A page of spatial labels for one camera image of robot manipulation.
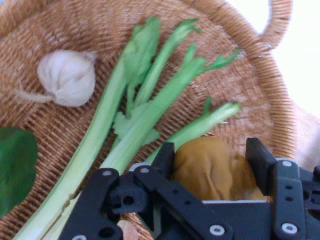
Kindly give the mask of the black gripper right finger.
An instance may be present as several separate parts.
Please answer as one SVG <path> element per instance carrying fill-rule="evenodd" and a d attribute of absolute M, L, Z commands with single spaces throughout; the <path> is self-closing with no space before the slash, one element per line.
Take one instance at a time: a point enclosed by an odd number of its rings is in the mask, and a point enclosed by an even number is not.
<path fill-rule="evenodd" d="M 272 200 L 274 240 L 318 240 L 320 183 L 289 159 L 276 159 L 258 138 L 246 140 L 245 158 L 262 194 Z"/>

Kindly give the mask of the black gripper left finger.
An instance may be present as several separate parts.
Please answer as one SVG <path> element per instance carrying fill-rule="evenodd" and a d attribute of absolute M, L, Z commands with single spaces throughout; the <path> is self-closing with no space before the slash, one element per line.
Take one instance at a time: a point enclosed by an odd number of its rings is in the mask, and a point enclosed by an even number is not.
<path fill-rule="evenodd" d="M 166 143 L 159 159 L 120 175 L 95 171 L 83 189 L 60 239 L 121 240 L 121 215 L 135 213 L 156 240 L 231 240 L 233 228 L 179 183 L 170 181 L 175 147 Z"/>

